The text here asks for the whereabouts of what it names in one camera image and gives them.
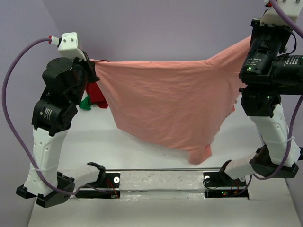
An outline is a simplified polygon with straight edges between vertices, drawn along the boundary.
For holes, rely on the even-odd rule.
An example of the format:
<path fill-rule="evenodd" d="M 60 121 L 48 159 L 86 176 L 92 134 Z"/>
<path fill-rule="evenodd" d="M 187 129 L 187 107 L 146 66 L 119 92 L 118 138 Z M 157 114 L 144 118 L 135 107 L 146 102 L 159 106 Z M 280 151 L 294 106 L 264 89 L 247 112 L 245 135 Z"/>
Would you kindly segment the pink t shirt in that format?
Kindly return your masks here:
<path fill-rule="evenodd" d="M 247 37 L 198 61 L 95 61 L 97 82 L 118 129 L 144 142 L 189 153 L 199 165 L 234 112 Z"/>

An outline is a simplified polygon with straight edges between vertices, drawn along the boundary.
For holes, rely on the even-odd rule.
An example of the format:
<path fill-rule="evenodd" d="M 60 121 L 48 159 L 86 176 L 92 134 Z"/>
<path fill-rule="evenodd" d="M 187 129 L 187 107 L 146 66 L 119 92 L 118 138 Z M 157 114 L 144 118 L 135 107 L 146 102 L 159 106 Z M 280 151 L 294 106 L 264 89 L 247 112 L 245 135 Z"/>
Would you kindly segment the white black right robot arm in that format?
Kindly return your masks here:
<path fill-rule="evenodd" d="M 262 179 L 294 178 L 303 158 L 281 103 L 281 95 L 303 94 L 303 58 L 285 49 L 293 32 L 286 26 L 263 25 L 259 18 L 252 19 L 251 27 L 250 50 L 239 74 L 245 84 L 241 106 L 264 145 L 247 157 L 226 161 L 218 173 L 222 185 L 256 174 Z"/>

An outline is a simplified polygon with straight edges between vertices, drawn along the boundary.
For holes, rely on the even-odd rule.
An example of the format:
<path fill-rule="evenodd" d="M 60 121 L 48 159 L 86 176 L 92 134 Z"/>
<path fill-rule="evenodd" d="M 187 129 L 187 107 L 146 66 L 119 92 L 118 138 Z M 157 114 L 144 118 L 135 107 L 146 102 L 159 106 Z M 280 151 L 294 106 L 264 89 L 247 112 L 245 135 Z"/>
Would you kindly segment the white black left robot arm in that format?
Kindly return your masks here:
<path fill-rule="evenodd" d="M 35 198 L 37 205 L 49 208 L 65 203 L 83 186 L 99 187 L 106 177 L 102 165 L 88 162 L 81 176 L 58 171 L 62 145 L 87 84 L 99 80 L 95 64 L 83 57 L 60 57 L 48 62 L 42 78 L 45 89 L 33 110 L 33 158 L 26 182 L 16 194 Z"/>

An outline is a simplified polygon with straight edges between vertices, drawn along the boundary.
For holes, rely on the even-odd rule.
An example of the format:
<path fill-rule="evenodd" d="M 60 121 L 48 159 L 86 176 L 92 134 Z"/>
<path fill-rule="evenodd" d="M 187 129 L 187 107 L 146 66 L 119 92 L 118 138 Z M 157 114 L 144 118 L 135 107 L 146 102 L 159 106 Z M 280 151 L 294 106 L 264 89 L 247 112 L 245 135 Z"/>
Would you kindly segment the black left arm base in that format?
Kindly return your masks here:
<path fill-rule="evenodd" d="M 106 171 L 104 179 L 88 183 L 75 194 L 77 199 L 119 199 L 121 172 Z"/>

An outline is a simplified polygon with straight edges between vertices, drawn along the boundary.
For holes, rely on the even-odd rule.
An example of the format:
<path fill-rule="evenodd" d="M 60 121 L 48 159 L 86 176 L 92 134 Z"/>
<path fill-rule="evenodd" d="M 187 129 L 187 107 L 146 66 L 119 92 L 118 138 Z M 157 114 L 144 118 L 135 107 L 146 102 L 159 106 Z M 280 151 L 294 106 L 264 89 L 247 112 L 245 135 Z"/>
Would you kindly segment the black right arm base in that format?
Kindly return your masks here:
<path fill-rule="evenodd" d="M 204 196 L 210 198 L 249 198 L 247 182 L 233 180 L 225 173 L 203 172 Z"/>

